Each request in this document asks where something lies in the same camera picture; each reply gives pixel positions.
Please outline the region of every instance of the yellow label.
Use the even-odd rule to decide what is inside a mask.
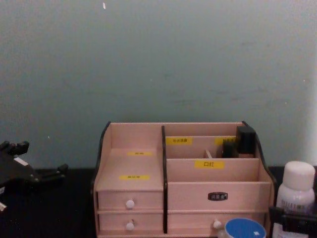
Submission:
[[[234,142],[236,140],[236,137],[235,136],[216,137],[214,139],[214,143],[216,145],[222,145],[224,140],[229,140],[229,141]]]
[[[134,155],[138,155],[138,156],[151,156],[152,152],[148,152],[148,151],[130,151],[127,153],[128,156],[134,156]]]
[[[120,180],[149,180],[149,175],[121,175]]]
[[[196,160],[195,168],[224,169],[224,161]]]
[[[193,144],[192,137],[167,137],[167,145],[191,145]]]

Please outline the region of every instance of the compartment divider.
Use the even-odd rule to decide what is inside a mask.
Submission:
[[[205,150],[205,153],[206,153],[206,159],[212,159],[212,156],[210,154],[210,151],[209,150]]]
[[[165,141],[165,127],[162,126],[162,148],[163,148],[163,231],[167,234],[167,210],[168,210],[168,184],[167,184],[167,162],[166,162],[166,141]]]
[[[167,159],[168,182],[257,182],[258,158]]]
[[[178,143],[178,140],[190,140],[189,143]],[[206,150],[210,156],[220,157],[222,155],[222,144],[224,140],[236,140],[236,136],[167,136],[166,155],[167,158],[203,158]]]

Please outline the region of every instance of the bottle cap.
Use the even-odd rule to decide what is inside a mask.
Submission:
[[[310,164],[291,161],[285,165],[283,184],[293,190],[307,191],[314,186],[315,169]]]

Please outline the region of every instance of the blue lid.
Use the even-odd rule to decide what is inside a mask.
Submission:
[[[233,238],[265,238],[266,232],[263,226],[246,218],[235,218],[224,226],[228,235]]]

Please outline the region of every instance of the drawer knob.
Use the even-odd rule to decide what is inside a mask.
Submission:
[[[222,228],[222,223],[216,219],[216,220],[214,221],[214,223],[213,223],[213,228],[215,228],[215,229],[220,229],[220,228]]]
[[[128,200],[125,204],[128,209],[132,209],[134,207],[134,201],[133,200]]]
[[[128,231],[133,231],[133,230],[134,230],[134,222],[133,222],[133,220],[131,220],[130,222],[128,222],[125,227],[126,227],[126,229],[127,229]]]

